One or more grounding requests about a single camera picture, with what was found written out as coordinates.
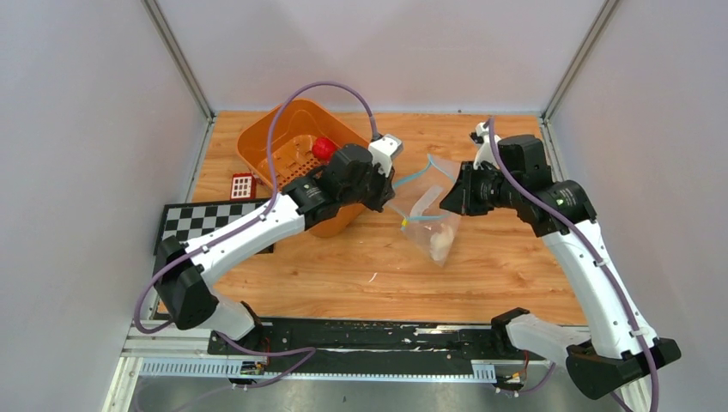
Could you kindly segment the clear zip top bag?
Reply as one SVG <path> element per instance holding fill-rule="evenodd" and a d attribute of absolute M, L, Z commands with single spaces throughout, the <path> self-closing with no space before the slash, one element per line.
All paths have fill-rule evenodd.
<path fill-rule="evenodd" d="M 461 216 L 440 209 L 439 204 L 453 187 L 459 168 L 457 161 L 430 154 L 422 170 L 393 183 L 395 197 L 387 203 L 401 216 L 400 230 L 404 236 L 440 267 L 446 261 L 441 264 L 430 257 L 430 237 L 441 225 L 450 225 L 456 238 Z"/>

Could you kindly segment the red toy apple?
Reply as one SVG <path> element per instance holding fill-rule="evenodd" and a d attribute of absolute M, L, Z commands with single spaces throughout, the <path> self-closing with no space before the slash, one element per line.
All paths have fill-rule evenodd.
<path fill-rule="evenodd" d="M 329 162 L 338 150 L 338 146 L 326 136 L 318 136 L 314 139 L 311 152 L 321 162 Z"/>

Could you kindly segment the white toy mushroom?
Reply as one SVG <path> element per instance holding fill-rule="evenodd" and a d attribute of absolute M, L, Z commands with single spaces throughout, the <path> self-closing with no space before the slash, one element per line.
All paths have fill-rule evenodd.
<path fill-rule="evenodd" d="M 437 263 L 444 263 L 452 247 L 455 231 L 450 225 L 441 225 L 430 237 L 429 254 Z"/>

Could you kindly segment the orange plastic basket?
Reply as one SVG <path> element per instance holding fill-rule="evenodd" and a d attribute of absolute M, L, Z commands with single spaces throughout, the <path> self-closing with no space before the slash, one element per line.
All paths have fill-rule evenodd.
<path fill-rule="evenodd" d="M 271 110 L 243 130 L 237 141 L 239 157 L 268 186 L 272 184 L 267 156 L 268 132 L 277 112 L 276 108 Z M 313 144 L 319 137 L 328 138 L 337 148 L 348 143 L 368 146 L 367 139 L 317 102 L 294 100 L 278 119 L 271 141 L 278 190 L 321 164 L 312 153 Z"/>

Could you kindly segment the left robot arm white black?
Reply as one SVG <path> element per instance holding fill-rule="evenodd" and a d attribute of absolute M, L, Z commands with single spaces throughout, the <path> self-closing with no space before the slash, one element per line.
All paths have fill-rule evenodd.
<path fill-rule="evenodd" d="M 403 144 L 386 135 L 363 148 L 347 144 L 329 163 L 285 185 L 268 202 L 215 231 L 186 242 L 164 239 L 155 254 L 154 288 L 179 330 L 198 327 L 229 337 L 242 354 L 262 346 L 251 309 L 214 290 L 234 266 L 276 242 L 360 204 L 380 212 L 394 197 L 393 161 Z"/>

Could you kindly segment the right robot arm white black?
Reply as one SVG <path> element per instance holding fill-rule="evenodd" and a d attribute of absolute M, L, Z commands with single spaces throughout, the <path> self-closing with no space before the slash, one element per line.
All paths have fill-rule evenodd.
<path fill-rule="evenodd" d="M 440 207 L 467 216 L 515 211 L 556 258 L 588 325 L 585 332 L 570 330 L 518 307 L 492 319 L 494 353 L 537 354 L 566 369 L 593 400 L 679 360 L 677 342 L 656 333 L 624 287 L 585 189 L 553 179 L 543 143 L 532 135 L 488 137 L 486 130 L 470 137 L 476 157 L 461 164 Z"/>

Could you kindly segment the red white grid block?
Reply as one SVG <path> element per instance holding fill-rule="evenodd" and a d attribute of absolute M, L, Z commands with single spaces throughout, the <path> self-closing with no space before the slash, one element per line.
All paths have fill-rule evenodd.
<path fill-rule="evenodd" d="M 236 173 L 231 178 L 230 200 L 250 200 L 257 196 L 257 180 L 252 173 Z"/>

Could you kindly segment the black white checkerboard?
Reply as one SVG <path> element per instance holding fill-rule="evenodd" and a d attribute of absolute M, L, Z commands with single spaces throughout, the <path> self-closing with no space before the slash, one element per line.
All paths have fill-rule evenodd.
<path fill-rule="evenodd" d="M 174 236 L 186 242 L 208 235 L 261 207 L 268 199 L 214 201 L 201 203 L 173 203 L 161 212 L 152 254 L 155 256 L 160 243 Z"/>

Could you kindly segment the right aluminium frame post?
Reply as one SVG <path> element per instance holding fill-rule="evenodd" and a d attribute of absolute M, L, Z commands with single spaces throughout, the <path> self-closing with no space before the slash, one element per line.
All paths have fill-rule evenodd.
<path fill-rule="evenodd" d="M 557 84 L 557 87 L 549 98 L 548 104 L 542 111 L 541 119 L 544 123 L 549 122 L 559 110 L 563 99 L 571 88 L 582 66 L 589 58 L 596 46 L 604 29 L 609 25 L 616 9 L 621 5 L 620 0 L 605 0 L 594 17 L 591 25 L 586 31 L 584 38 L 580 41 L 567 69 Z"/>

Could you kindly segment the aluminium frame post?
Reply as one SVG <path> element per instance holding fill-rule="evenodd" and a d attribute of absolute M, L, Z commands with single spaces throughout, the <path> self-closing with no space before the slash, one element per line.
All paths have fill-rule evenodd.
<path fill-rule="evenodd" d="M 557 84 L 557 87 L 549 98 L 548 104 L 542 111 L 541 119 L 544 123 L 549 122 L 559 110 L 563 99 L 571 88 L 582 66 L 589 58 L 596 46 L 604 29 L 609 25 L 616 9 L 621 5 L 620 0 L 605 0 L 594 17 L 591 25 L 586 31 L 584 38 L 580 41 L 567 69 Z"/>
<path fill-rule="evenodd" d="M 212 108 L 209 100 L 205 96 L 203 88 L 195 76 L 160 3 L 157 0 L 142 0 L 141 4 L 146 9 L 161 42 L 166 47 L 168 54 L 173 60 L 177 71 L 181 75 L 199 111 L 202 113 L 207 123 L 211 124 L 215 119 L 215 110 Z"/>

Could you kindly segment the black mounting base plate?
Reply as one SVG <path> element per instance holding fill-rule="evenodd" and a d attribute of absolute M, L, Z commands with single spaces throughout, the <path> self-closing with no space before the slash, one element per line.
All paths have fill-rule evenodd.
<path fill-rule="evenodd" d="M 549 364 L 535 354 L 498 349 L 488 324 L 264 318 L 262 327 L 240 345 L 282 353 L 270 361 L 271 372 L 300 360 L 291 350 L 313 347 L 315 354 L 298 373 L 344 377 L 471 375 L 477 363 L 506 373 Z"/>

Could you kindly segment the left aluminium frame post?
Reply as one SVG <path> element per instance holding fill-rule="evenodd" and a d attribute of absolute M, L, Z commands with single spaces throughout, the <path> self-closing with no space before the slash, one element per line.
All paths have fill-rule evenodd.
<path fill-rule="evenodd" d="M 146 9 L 161 42 L 166 47 L 168 54 L 173 60 L 177 71 L 181 75 L 199 111 L 202 113 L 207 123 L 211 124 L 215 119 L 215 110 L 212 108 L 209 100 L 205 96 L 203 88 L 195 76 L 160 3 L 157 0 L 142 0 L 141 4 Z"/>

